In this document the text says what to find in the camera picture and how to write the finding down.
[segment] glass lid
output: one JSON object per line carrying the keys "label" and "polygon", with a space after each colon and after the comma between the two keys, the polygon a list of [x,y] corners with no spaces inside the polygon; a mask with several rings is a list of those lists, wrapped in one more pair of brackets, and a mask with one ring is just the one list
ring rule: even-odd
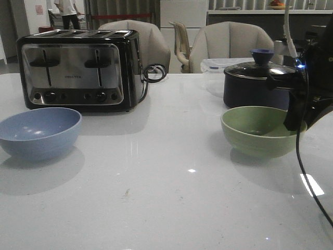
{"label": "glass lid", "polygon": [[269,62],[265,66],[259,66],[253,61],[231,65],[224,70],[225,74],[254,80],[266,80],[269,74],[295,73],[295,69]]}

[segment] white countertop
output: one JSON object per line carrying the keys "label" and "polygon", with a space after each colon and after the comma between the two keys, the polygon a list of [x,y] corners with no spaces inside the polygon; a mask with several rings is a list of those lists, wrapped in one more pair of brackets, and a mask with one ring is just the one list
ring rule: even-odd
{"label": "white countertop", "polygon": [[[0,249],[313,250],[333,229],[295,152],[260,160],[222,133],[223,75],[169,74],[129,113],[84,114],[72,151],[32,164],[0,148]],[[0,120],[27,110],[19,74],[0,75]],[[301,142],[333,213],[333,115]]]}

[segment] lid knob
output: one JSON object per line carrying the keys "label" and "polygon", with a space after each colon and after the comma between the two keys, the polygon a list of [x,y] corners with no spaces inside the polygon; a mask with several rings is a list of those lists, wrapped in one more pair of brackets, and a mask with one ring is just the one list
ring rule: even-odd
{"label": "lid knob", "polygon": [[260,66],[267,65],[274,55],[274,51],[263,48],[252,49],[250,52],[255,63]]}

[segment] blue bowl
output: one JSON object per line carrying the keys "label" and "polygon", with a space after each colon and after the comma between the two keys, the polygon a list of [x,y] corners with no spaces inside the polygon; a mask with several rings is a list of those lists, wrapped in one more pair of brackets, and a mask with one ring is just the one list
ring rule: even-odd
{"label": "blue bowl", "polygon": [[70,108],[39,108],[0,122],[0,145],[13,157],[41,161],[58,157],[72,147],[82,116]]}

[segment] stainless steel toaster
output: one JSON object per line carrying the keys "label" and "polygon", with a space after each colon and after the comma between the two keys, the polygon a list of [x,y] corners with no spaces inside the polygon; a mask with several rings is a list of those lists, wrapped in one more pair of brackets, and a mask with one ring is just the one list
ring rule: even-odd
{"label": "stainless steel toaster", "polygon": [[128,111],[147,83],[134,30],[54,30],[17,41],[28,108]]}

